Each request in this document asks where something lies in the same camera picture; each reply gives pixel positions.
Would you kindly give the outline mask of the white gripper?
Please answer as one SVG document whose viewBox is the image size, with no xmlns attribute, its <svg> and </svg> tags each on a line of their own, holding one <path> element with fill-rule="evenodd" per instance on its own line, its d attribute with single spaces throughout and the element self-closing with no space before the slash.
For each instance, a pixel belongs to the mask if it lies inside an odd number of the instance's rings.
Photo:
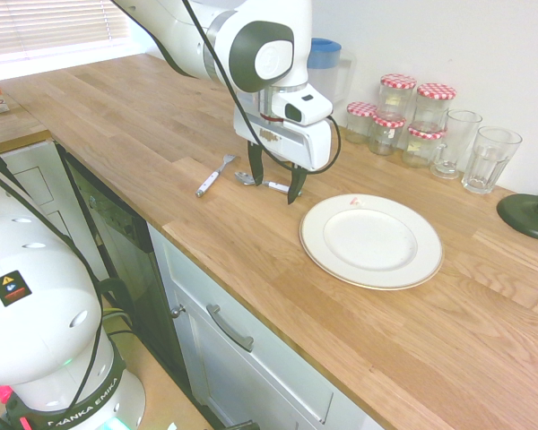
<svg viewBox="0 0 538 430">
<path fill-rule="evenodd" d="M 269 122 L 249 113 L 247 119 L 259 141 L 273 155 L 296 164 L 291 168 L 287 197 L 288 204 L 294 203 L 306 181 L 307 170 L 316 171 L 329 160 L 332 146 L 329 124 L 326 121 L 307 126 L 289 121 Z M 264 179 L 263 152 L 259 144 L 247 143 L 247 156 L 255 185 L 261 185 Z"/>
</svg>

